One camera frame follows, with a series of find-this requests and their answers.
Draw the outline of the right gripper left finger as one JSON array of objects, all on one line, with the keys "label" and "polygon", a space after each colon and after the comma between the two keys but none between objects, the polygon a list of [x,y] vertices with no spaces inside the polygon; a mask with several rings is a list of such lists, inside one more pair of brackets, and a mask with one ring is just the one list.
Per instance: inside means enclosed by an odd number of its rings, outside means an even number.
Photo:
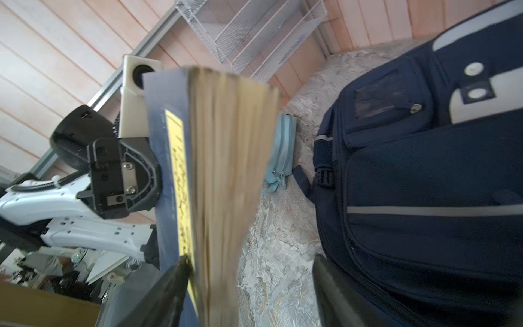
[{"label": "right gripper left finger", "polygon": [[192,267],[183,255],[118,326],[179,326]]}]

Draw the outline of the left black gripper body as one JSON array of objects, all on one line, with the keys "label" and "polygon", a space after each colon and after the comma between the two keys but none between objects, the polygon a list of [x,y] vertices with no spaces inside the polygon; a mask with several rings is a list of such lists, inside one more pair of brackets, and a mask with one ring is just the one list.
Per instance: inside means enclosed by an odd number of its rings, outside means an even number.
[{"label": "left black gripper body", "polygon": [[103,219],[150,211],[162,192],[162,172],[148,138],[99,138],[87,147],[88,188],[77,193]]}]

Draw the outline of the blue book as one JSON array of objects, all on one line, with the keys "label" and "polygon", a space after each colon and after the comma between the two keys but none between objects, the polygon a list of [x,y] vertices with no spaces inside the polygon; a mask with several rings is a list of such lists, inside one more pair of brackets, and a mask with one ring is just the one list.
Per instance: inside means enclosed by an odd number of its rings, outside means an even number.
[{"label": "blue book", "polygon": [[277,87],[203,67],[144,75],[171,326],[237,326],[237,274],[280,110]]}]

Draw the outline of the navy blue student backpack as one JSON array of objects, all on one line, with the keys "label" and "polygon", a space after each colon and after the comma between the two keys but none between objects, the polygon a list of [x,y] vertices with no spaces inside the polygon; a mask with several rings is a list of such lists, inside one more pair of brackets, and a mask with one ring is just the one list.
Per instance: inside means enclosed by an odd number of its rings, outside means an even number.
[{"label": "navy blue student backpack", "polygon": [[384,294],[391,326],[522,325],[522,2],[348,84],[315,176],[323,255]]}]

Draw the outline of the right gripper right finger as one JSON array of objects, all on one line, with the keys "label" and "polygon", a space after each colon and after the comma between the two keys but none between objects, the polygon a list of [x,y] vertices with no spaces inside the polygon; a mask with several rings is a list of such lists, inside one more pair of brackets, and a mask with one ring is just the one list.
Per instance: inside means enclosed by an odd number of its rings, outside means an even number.
[{"label": "right gripper right finger", "polygon": [[384,294],[357,276],[347,276],[317,254],[313,284],[322,326],[391,326]]}]

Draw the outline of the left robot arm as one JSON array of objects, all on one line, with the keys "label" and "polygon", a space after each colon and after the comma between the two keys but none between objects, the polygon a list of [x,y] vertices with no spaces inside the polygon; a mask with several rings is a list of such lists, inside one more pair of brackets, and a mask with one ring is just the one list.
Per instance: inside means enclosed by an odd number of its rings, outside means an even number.
[{"label": "left robot arm", "polygon": [[154,208],[162,191],[148,135],[144,109],[123,109],[110,122],[77,107],[50,137],[74,172],[51,181],[27,173],[2,189],[1,240],[27,251],[99,249],[159,266],[155,225],[126,222]]}]

